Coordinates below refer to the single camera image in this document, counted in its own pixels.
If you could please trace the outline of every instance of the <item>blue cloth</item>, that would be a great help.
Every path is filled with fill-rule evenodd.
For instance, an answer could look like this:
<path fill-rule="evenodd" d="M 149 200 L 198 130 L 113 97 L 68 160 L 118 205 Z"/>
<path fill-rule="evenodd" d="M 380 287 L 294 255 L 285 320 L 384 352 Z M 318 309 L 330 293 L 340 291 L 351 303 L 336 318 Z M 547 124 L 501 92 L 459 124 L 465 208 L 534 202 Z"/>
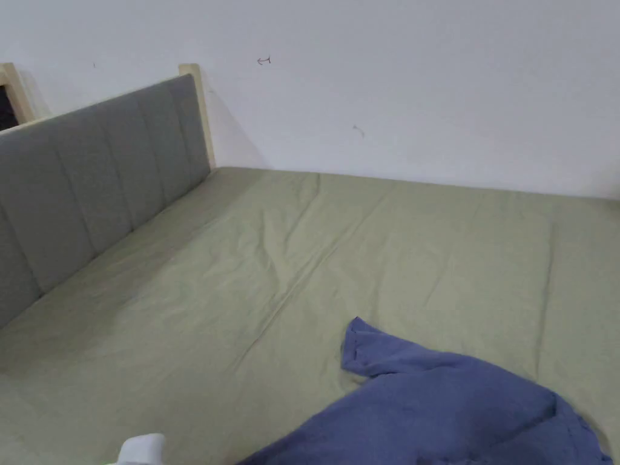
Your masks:
<path fill-rule="evenodd" d="M 342 368 L 371 379 L 241 464 L 611 464 L 560 396 L 477 358 L 356 318 Z"/>

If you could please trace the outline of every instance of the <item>wooden headboard frame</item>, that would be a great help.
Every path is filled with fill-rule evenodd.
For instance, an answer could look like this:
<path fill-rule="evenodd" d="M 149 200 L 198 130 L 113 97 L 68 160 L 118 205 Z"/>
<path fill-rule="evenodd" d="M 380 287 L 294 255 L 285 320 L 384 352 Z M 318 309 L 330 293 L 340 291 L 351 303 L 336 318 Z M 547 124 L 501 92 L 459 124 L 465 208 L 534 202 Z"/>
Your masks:
<path fill-rule="evenodd" d="M 196 63 L 185 63 L 179 65 L 179 74 L 191 74 L 196 84 L 198 92 L 198 106 L 200 107 L 200 119 L 202 120 L 202 130 L 205 133 L 206 152 L 209 157 L 211 170 L 215 169 L 215 155 L 213 152 L 213 140 L 211 139 L 211 129 L 209 127 L 209 117 L 206 112 L 206 94 L 202 86 L 200 66 Z"/>
<path fill-rule="evenodd" d="M 34 121 L 34 113 L 13 63 L 0 63 L 0 86 L 6 88 L 17 122 L 23 125 Z"/>

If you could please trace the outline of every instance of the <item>bed frame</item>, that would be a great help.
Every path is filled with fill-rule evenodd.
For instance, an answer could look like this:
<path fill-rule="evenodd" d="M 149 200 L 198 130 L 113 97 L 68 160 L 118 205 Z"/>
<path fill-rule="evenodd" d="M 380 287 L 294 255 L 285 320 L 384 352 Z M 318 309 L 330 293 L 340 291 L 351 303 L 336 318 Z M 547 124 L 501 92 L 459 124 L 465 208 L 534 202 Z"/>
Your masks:
<path fill-rule="evenodd" d="M 17 122 L 22 125 L 34 121 L 34 113 L 13 63 L 0 63 L 0 86 L 6 89 Z"/>
<path fill-rule="evenodd" d="M 215 167 L 197 64 L 0 133 L 0 327 Z"/>

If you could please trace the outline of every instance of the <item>wall mark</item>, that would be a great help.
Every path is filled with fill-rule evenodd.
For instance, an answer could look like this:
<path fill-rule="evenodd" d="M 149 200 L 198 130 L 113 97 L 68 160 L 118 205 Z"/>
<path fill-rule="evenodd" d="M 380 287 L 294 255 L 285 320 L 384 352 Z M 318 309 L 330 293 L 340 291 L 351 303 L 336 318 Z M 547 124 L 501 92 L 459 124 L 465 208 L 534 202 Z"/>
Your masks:
<path fill-rule="evenodd" d="M 366 133 L 362 130 L 362 128 L 357 127 L 357 125 L 353 125 L 353 129 L 360 132 L 362 139 L 366 137 Z"/>

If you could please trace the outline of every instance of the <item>green bed sheet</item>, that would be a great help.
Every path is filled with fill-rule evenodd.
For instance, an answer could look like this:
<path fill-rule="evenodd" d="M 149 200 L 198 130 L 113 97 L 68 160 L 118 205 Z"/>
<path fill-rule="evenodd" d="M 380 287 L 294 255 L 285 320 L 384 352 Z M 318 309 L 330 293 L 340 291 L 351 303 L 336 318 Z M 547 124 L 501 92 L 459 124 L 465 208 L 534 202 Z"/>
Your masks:
<path fill-rule="evenodd" d="M 360 316 L 555 389 L 620 455 L 620 203 L 220 169 L 0 331 L 0 463 L 230 464 L 363 380 Z"/>

